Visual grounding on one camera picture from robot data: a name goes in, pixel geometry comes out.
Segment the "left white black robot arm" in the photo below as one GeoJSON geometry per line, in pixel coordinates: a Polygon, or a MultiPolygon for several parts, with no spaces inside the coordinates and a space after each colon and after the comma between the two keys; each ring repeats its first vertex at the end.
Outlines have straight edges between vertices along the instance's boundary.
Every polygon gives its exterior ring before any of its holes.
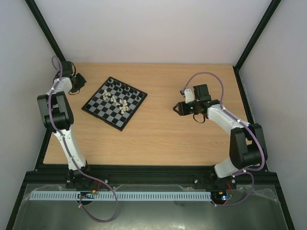
{"type": "Polygon", "coordinates": [[[67,94],[80,89],[81,78],[76,75],[76,68],[72,62],[60,61],[52,57],[52,65],[57,70],[51,89],[37,97],[37,103],[43,125],[58,139],[68,162],[68,176],[66,186],[71,189],[90,189],[93,181],[84,176],[89,173],[89,166],[78,147],[73,133],[74,117],[69,105],[67,94]]]}

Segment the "right black frame post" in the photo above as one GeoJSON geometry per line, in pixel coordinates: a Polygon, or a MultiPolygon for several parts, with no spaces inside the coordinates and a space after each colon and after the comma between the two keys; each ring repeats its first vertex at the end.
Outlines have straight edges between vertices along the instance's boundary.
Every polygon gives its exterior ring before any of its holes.
{"type": "Polygon", "coordinates": [[[238,62],[234,66],[236,71],[240,71],[242,66],[244,65],[245,61],[247,60],[248,56],[250,55],[252,49],[254,48],[255,44],[257,43],[258,39],[260,38],[262,32],[266,28],[267,24],[269,23],[270,19],[272,18],[273,14],[277,10],[281,0],[271,0],[268,8],[266,9],[264,15],[262,16],[259,24],[257,25],[255,31],[253,32],[250,40],[248,41],[246,47],[244,48],[238,62]]]}

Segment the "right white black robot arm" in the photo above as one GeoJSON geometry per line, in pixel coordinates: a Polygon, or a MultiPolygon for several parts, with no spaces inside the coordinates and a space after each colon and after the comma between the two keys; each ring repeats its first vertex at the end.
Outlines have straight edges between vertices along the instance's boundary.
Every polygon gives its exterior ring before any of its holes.
{"type": "Polygon", "coordinates": [[[209,183],[213,187],[221,187],[227,177],[263,169],[267,150],[261,125],[236,117],[222,100],[213,100],[206,84],[192,90],[184,88],[180,93],[185,100],[173,108],[178,115],[202,115],[204,120],[215,122],[230,136],[228,158],[211,168],[209,183]]]}

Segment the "black grey chessboard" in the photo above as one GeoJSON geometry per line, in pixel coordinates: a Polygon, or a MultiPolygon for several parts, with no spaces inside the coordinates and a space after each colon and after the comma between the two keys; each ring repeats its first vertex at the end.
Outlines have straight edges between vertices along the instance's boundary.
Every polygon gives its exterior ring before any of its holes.
{"type": "Polygon", "coordinates": [[[147,93],[109,77],[82,110],[122,131],[146,97],[147,93]]]}

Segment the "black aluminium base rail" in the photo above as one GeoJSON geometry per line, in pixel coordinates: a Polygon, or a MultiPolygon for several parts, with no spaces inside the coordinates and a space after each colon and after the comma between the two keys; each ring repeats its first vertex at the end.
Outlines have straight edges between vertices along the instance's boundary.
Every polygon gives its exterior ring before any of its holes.
{"type": "Polygon", "coordinates": [[[238,184],[279,185],[277,174],[266,169],[219,179],[213,175],[210,166],[124,166],[124,165],[90,165],[89,175],[94,179],[78,174],[73,176],[66,165],[41,165],[34,171],[27,172],[23,186],[27,184],[63,184],[77,190],[97,188],[97,179],[111,187],[119,185],[180,185],[196,189],[219,190],[229,185],[235,188],[238,184]]]}

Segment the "left black frame post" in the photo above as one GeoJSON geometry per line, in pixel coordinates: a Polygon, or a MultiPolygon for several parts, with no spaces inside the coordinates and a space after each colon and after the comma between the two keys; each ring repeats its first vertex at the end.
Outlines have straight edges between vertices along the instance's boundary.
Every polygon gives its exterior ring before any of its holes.
{"type": "Polygon", "coordinates": [[[39,7],[37,6],[34,0],[25,0],[29,10],[31,11],[32,15],[34,16],[36,22],[38,23],[41,31],[45,35],[47,41],[49,42],[52,50],[54,51],[55,55],[60,59],[60,61],[66,61],[55,37],[53,36],[46,20],[44,19],[39,7]]]}

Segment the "black frame post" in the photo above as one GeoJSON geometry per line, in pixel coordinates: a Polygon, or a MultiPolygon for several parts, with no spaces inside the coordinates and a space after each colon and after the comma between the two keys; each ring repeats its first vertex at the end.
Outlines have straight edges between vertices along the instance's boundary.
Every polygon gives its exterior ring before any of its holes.
{"type": "Polygon", "coordinates": [[[60,59],[60,61],[66,61],[55,37],[53,36],[46,20],[44,19],[39,7],[37,6],[34,0],[25,0],[29,10],[31,11],[32,15],[34,16],[36,22],[38,23],[41,31],[45,35],[47,41],[49,42],[52,50],[54,51],[55,55],[60,59]]]}
{"type": "Polygon", "coordinates": [[[262,16],[259,24],[257,25],[255,31],[253,32],[250,40],[248,41],[246,47],[244,48],[238,62],[234,66],[236,71],[240,71],[242,66],[244,65],[245,61],[247,60],[248,56],[250,55],[252,49],[254,48],[255,44],[257,43],[258,39],[260,38],[262,32],[266,28],[267,24],[269,23],[270,19],[272,18],[273,14],[277,10],[281,0],[271,0],[268,8],[266,9],[264,15],[262,16]]]}

